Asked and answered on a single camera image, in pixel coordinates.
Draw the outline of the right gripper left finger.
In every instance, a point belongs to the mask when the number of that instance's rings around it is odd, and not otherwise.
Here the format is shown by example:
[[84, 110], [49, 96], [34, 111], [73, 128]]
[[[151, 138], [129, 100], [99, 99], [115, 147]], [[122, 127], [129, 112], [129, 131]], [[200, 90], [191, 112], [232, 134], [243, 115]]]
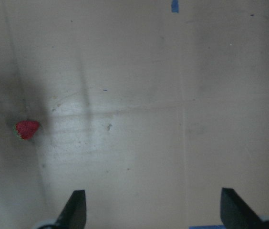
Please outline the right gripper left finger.
[[87, 219], [85, 190], [75, 190], [56, 220], [59, 229], [84, 229]]

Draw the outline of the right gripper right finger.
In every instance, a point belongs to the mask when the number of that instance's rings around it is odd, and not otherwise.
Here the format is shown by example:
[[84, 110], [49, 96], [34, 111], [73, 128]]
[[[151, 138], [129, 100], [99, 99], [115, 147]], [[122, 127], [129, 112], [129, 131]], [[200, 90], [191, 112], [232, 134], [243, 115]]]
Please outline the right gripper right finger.
[[232, 188], [222, 188], [220, 218], [227, 229], [262, 229], [259, 216]]

